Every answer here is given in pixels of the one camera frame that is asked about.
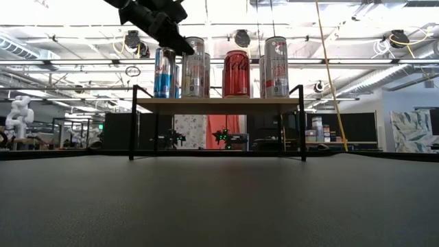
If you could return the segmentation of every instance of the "red coca-cola can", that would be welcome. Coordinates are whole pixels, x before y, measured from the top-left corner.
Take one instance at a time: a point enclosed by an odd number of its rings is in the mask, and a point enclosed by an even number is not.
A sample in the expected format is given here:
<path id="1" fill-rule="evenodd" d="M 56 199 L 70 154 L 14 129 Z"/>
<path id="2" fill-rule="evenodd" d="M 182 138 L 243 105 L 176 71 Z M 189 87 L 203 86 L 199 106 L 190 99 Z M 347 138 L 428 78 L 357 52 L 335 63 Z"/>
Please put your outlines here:
<path id="1" fill-rule="evenodd" d="M 250 60 L 245 51 L 229 51 L 224 59 L 223 97 L 250 97 Z"/>

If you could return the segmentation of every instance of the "shelving unit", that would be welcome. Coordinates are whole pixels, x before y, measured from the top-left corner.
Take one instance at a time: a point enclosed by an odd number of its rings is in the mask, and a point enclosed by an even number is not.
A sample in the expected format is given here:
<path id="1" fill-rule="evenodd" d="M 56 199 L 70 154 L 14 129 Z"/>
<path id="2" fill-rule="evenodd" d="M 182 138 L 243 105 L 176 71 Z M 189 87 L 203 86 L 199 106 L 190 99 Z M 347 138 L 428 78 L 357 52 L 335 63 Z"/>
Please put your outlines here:
<path id="1" fill-rule="evenodd" d="M 147 93 L 145 89 L 142 89 L 138 85 L 133 86 L 132 90 L 132 111 L 131 111 L 131 132 L 130 132 L 130 151 L 129 159 L 134 159 L 135 153 L 135 141 L 137 131 L 141 126 L 137 126 L 137 105 L 151 111 L 156 114 L 155 130 L 154 130 L 154 151 L 153 155 L 159 155 L 158 152 L 158 116 L 159 115 L 251 115 L 251 114 L 271 114 L 278 115 L 278 153 L 276 156 L 282 156 L 283 144 L 281 140 L 281 114 L 290 110 L 304 109 L 304 95 L 303 85 L 298 85 L 292 89 L 289 94 L 294 91 L 299 92 L 299 98 L 280 98 L 280 99 L 246 99 L 246 98 L 183 98 L 183 99 L 163 99 L 163 98 L 150 98 L 150 99 L 138 99 L 137 91 L 141 90 Z M 302 161 L 306 161 L 306 143 L 305 143 L 305 112 L 299 111 L 299 126 L 300 126 L 300 156 Z M 171 154 L 172 152 L 181 151 L 166 151 L 160 152 L 160 154 Z M 203 156 L 209 154 L 209 156 L 218 156 L 217 152 L 206 151 L 188 151 L 194 156 Z M 242 156 L 250 156 L 251 152 L 242 152 Z"/>

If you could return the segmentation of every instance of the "soda can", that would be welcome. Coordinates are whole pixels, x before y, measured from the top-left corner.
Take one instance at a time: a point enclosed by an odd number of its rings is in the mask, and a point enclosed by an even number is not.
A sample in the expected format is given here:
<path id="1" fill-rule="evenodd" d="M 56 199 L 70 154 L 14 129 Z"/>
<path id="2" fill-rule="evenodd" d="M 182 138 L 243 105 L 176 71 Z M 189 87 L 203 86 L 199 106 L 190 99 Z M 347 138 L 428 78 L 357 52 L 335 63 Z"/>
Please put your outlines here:
<path id="1" fill-rule="evenodd" d="M 211 55 L 204 54 L 204 97 L 211 97 Z"/>
<path id="2" fill-rule="evenodd" d="M 271 37 L 265 41 L 265 96 L 289 97 L 287 40 Z"/>
<path id="3" fill-rule="evenodd" d="M 226 54 L 223 97 L 250 97 L 250 59 L 245 51 Z"/>
<path id="4" fill-rule="evenodd" d="M 183 53 L 181 97 L 204 97 L 204 40 L 188 37 L 186 41 L 195 53 Z"/>
<path id="5" fill-rule="evenodd" d="M 261 99 L 265 99 L 265 56 L 261 56 L 259 59 L 259 83 Z"/>
<path id="6" fill-rule="evenodd" d="M 176 68 L 176 53 L 173 49 L 158 48 L 155 67 L 154 97 L 172 97 L 171 86 Z"/>
<path id="7" fill-rule="evenodd" d="M 180 97 L 180 66 L 176 65 L 176 71 L 172 80 L 171 95 L 174 99 Z"/>

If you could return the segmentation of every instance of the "shelf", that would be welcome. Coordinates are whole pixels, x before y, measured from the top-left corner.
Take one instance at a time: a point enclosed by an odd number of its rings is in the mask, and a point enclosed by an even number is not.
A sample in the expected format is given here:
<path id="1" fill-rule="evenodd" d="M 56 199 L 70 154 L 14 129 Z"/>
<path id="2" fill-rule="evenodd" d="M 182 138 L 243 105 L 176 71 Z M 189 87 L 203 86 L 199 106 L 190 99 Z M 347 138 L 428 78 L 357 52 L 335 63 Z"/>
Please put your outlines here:
<path id="1" fill-rule="evenodd" d="M 243 99 L 243 98 L 184 98 L 138 99 L 137 104 L 162 115 L 225 115 L 225 114 L 279 114 L 297 110 L 299 99 Z"/>
<path id="2" fill-rule="evenodd" d="M 319 142 L 319 141 L 307 141 L 307 144 L 343 144 L 342 141 L 332 141 L 332 142 Z M 376 141 L 347 141 L 347 144 L 378 144 Z"/>

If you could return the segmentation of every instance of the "silver can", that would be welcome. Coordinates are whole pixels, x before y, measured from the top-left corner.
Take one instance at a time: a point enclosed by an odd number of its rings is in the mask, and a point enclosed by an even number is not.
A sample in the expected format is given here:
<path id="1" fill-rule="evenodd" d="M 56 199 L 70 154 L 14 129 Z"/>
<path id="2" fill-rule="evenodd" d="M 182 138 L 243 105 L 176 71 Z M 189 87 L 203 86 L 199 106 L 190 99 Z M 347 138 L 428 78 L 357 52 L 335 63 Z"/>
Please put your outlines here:
<path id="1" fill-rule="evenodd" d="M 176 65 L 176 70 L 172 77 L 171 97 L 174 99 L 180 97 L 180 67 L 178 65 Z"/>
<path id="2" fill-rule="evenodd" d="M 287 40 L 271 37 L 265 41 L 265 96 L 289 97 Z"/>
<path id="3" fill-rule="evenodd" d="M 211 97 L 211 55 L 204 54 L 204 97 Z"/>
<path id="4" fill-rule="evenodd" d="M 176 69 L 176 53 L 170 48 L 156 50 L 154 97 L 170 98 Z"/>
<path id="5" fill-rule="evenodd" d="M 259 90 L 261 99 L 265 99 L 265 56 L 261 56 L 259 59 Z"/>
<path id="6" fill-rule="evenodd" d="M 204 97 L 204 40 L 188 37 L 186 41 L 195 53 L 183 54 L 181 97 Z"/>

